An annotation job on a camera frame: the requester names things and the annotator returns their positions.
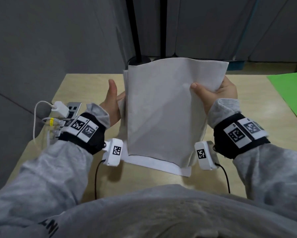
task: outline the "gray hoodie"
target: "gray hoodie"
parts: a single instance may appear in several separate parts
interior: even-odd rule
[[[108,115],[87,106],[109,127]],[[208,124],[240,112],[219,99]],[[0,237],[297,237],[297,152],[264,144],[233,160],[248,199],[180,185],[80,204],[92,155],[58,141],[0,190]]]

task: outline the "power strip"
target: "power strip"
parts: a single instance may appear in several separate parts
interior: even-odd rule
[[[69,114],[67,118],[63,119],[65,121],[64,125],[67,124],[67,122],[73,118],[76,118],[79,112],[79,109],[81,107],[80,102],[69,102],[67,104],[67,107],[69,108]],[[54,138],[53,140],[56,142],[60,136],[60,130],[63,126],[59,126],[56,130],[54,130]]]

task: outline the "gray sleeve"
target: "gray sleeve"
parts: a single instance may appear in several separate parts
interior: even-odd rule
[[[240,112],[238,100],[218,99],[208,123],[214,128],[236,112]],[[263,144],[238,155],[233,164],[249,199],[297,211],[297,152]]]
[[[88,105],[87,111],[110,126],[109,115],[96,104]],[[0,225],[29,226],[77,205],[92,160],[86,150],[59,140],[25,162],[15,180],[0,190]]]

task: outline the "table surface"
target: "table surface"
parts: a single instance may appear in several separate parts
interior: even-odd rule
[[[259,123],[270,134],[271,143],[297,151],[297,117],[286,105],[285,101],[274,89],[265,75],[227,75],[237,86],[241,110],[244,116]],[[124,91],[122,74],[67,74],[53,99],[64,103],[70,101],[82,102],[79,113],[85,110],[87,103],[101,103],[108,90],[108,79],[115,80],[118,93]],[[119,131],[120,122],[105,133],[105,139],[115,137]],[[46,146],[46,131],[44,127],[36,138],[43,148]],[[204,140],[212,140],[213,129],[207,127]],[[27,160],[38,155],[33,141],[30,141],[11,173],[8,182],[13,180],[20,166]],[[94,178],[97,164],[103,152],[94,155],[89,172],[88,185],[82,202],[94,200]],[[229,177],[231,193],[246,197],[237,170],[232,161],[219,156],[220,164],[226,169]],[[217,194],[227,193],[227,183],[221,169],[201,170],[198,163],[192,167],[190,177],[182,177],[170,173],[120,162],[118,167],[101,165],[97,177],[97,194],[99,197],[122,195],[132,191],[165,184],[180,184],[187,188],[197,189]]]

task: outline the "green paper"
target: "green paper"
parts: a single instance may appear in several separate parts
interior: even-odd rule
[[[297,73],[270,75],[267,78],[297,116]]]

